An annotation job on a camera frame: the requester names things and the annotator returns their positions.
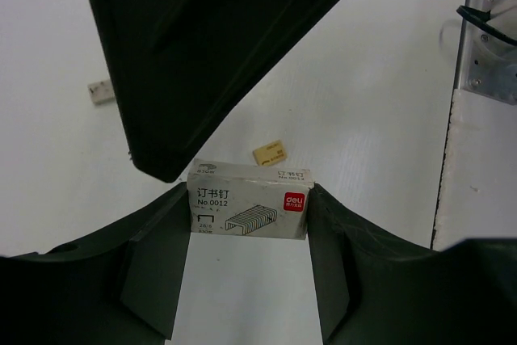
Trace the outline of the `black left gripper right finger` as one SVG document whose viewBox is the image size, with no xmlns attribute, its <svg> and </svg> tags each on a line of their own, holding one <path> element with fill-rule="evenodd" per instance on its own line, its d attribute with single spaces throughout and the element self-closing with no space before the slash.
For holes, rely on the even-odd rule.
<svg viewBox="0 0 517 345">
<path fill-rule="evenodd" d="M 309 193 L 308 237 L 325 344 L 513 344 L 516 241 L 431 250 Z"/>
</svg>

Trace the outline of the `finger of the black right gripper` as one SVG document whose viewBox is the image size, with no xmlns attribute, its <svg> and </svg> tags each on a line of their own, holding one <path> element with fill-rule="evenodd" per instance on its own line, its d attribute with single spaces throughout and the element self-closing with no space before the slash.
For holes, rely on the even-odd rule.
<svg viewBox="0 0 517 345">
<path fill-rule="evenodd" d="M 134 166 L 175 181 L 339 0 L 89 0 Z"/>
</svg>

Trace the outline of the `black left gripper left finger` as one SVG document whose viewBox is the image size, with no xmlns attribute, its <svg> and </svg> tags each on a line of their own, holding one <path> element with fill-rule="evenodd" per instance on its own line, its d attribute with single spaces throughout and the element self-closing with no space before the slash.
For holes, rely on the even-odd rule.
<svg viewBox="0 0 517 345">
<path fill-rule="evenodd" d="M 4 344 L 163 344 L 190 239 L 185 183 L 45 254 L 1 260 Z"/>
</svg>

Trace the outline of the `grey brown eraser block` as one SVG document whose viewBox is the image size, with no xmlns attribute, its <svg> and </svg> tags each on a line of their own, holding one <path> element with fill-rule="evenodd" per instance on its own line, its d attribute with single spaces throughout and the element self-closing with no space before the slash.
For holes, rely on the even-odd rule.
<svg viewBox="0 0 517 345">
<path fill-rule="evenodd" d="M 87 86 L 90 100 L 95 105 L 110 103 L 115 100 L 115 92 L 110 79 L 93 82 Z"/>
</svg>

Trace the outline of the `white pink eraser box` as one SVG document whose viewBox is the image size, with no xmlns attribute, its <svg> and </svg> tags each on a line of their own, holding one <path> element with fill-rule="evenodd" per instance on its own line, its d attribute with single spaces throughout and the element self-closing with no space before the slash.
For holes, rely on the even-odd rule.
<svg viewBox="0 0 517 345">
<path fill-rule="evenodd" d="M 188 172 L 191 230 L 304 240 L 309 170 L 196 159 Z"/>
</svg>

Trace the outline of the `tan eraser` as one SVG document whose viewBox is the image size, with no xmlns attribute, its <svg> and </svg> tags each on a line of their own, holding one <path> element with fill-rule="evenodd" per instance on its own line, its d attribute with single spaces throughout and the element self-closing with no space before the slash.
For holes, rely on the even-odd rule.
<svg viewBox="0 0 517 345">
<path fill-rule="evenodd" d="M 281 140 L 273 141 L 253 151 L 258 166 L 272 166 L 287 159 L 287 152 Z"/>
</svg>

